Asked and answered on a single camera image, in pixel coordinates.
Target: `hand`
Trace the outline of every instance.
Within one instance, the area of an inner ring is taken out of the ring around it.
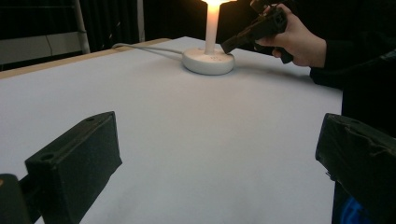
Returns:
[[[265,47],[281,47],[293,55],[293,63],[299,66],[323,67],[326,61],[326,41],[313,35],[285,5],[278,7],[286,13],[288,24],[284,33],[256,40]],[[281,52],[274,49],[273,55],[280,58]]]

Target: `white cable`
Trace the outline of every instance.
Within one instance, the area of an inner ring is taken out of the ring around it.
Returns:
[[[148,47],[148,46],[137,46],[137,45],[129,45],[129,44],[123,44],[123,43],[118,43],[113,45],[113,49],[118,48],[118,47],[129,47],[133,49],[154,49],[154,50],[162,50],[162,51],[169,51],[177,54],[183,54],[182,51],[175,50],[175,49],[162,49],[162,48],[155,48],[155,47]]]

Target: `black bracket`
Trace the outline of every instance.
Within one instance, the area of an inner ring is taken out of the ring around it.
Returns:
[[[358,120],[326,114],[316,159],[375,223],[396,223],[396,139]]]
[[[0,223],[79,223],[122,164],[114,112],[84,119],[25,161],[28,175],[0,175]]]

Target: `black device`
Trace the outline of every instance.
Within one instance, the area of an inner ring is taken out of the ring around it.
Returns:
[[[263,49],[263,46],[256,44],[255,40],[285,32],[288,21],[282,8],[271,6],[265,0],[252,0],[250,6],[259,13],[259,17],[242,32],[220,44],[225,53],[229,53],[248,43],[254,45],[255,49],[260,51]],[[283,48],[277,49],[282,52],[282,63],[293,61],[293,56],[291,54]]]
[[[326,114],[316,159],[374,223],[396,223],[396,139],[345,116]]]
[[[28,175],[0,175],[0,223],[77,224],[122,164],[114,112],[84,119],[25,161]]]

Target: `white table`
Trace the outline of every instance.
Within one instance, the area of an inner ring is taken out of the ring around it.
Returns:
[[[23,178],[39,149],[115,111],[123,164],[81,223],[331,223],[334,183],[315,151],[341,92],[315,85],[308,68],[232,54],[235,69],[216,77],[134,49],[0,79],[0,172]]]

